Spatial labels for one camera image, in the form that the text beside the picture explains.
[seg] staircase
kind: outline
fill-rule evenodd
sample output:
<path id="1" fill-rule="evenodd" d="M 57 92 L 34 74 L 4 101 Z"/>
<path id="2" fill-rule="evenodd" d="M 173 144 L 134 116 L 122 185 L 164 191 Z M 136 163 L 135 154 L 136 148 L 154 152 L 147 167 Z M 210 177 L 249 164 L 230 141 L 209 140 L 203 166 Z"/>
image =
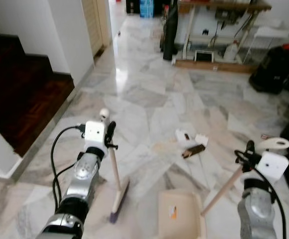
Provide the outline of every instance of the staircase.
<path id="1" fill-rule="evenodd" d="M 73 90 L 47 56 L 27 55 L 17 36 L 0 35 L 0 133 L 23 156 Z"/>

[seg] doorway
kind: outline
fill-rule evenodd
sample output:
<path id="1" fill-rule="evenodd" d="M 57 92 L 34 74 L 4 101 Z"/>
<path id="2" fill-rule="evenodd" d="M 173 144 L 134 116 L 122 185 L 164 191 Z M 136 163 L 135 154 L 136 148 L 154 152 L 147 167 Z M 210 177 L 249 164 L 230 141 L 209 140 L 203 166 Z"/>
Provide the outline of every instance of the doorway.
<path id="1" fill-rule="evenodd" d="M 95 56 L 103 47 L 103 39 L 99 18 L 99 7 L 97 0 L 82 0 L 82 6 L 87 23 L 90 45 Z"/>

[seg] black vacuum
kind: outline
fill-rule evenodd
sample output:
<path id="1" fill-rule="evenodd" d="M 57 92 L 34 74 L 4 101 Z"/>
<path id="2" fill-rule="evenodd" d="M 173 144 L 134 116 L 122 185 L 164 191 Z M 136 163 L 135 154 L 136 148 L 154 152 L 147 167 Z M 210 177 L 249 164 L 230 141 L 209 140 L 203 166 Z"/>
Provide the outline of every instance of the black vacuum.
<path id="1" fill-rule="evenodd" d="M 165 23 L 165 40 L 164 40 L 164 52 L 163 59 L 172 61 L 172 55 L 175 53 L 174 40 L 176 32 L 178 30 L 178 5 L 177 2 L 173 3 L 173 6 L 169 10 L 168 18 Z"/>

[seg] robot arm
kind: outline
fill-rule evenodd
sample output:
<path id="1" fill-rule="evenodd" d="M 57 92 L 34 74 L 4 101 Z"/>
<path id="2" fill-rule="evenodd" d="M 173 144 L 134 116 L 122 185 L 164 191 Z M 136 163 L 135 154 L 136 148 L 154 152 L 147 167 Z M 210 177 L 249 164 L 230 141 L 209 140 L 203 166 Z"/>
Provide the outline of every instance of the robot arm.
<path id="1" fill-rule="evenodd" d="M 85 151 L 74 166 L 71 183 L 56 213 L 37 239 L 81 239 L 84 223 L 94 198 L 94 185 L 102 159 L 111 145 L 115 122 L 101 111 L 101 121 L 89 121 L 85 128 Z"/>
<path id="2" fill-rule="evenodd" d="M 266 177 L 278 181 L 288 166 L 287 158 L 269 152 L 261 156 L 255 152 L 252 141 L 247 143 L 244 153 L 236 150 L 235 154 L 236 163 L 243 163 L 244 192 L 237 207 L 241 239 L 277 239 L 273 225 L 275 200 L 281 210 L 283 238 L 286 239 L 285 214 L 280 199 Z"/>

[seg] broom handle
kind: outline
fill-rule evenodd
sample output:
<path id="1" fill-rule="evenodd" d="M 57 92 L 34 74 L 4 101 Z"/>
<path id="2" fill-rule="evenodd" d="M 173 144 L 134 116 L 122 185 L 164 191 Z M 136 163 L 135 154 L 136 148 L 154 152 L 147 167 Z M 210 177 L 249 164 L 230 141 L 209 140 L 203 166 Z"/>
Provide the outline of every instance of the broom handle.
<path id="1" fill-rule="evenodd" d="M 242 171 L 243 166 L 240 166 L 235 172 L 234 174 L 230 177 L 230 179 L 227 181 L 227 183 L 225 183 L 225 185 L 220 189 L 220 191 L 216 194 L 216 196 L 212 199 L 212 201 L 207 205 L 207 207 L 202 211 L 202 213 L 200 214 L 202 217 L 205 217 L 206 213 L 208 213 L 208 211 L 215 205 L 215 203 L 217 203 L 217 201 L 225 194 L 227 193 L 227 191 L 229 189 L 231 189 L 231 187 L 233 186 L 233 184 L 235 183 L 235 181 L 240 177 L 240 175 L 242 175 L 243 171 Z"/>
<path id="2" fill-rule="evenodd" d="M 110 158 L 111 158 L 111 162 L 112 162 L 112 168 L 113 168 L 113 173 L 114 173 L 114 177 L 115 177 L 115 183 L 116 183 L 117 191 L 121 191 L 118 166 L 116 164 L 115 152 L 114 152 L 113 148 L 109 148 L 109 154 L 110 154 Z"/>

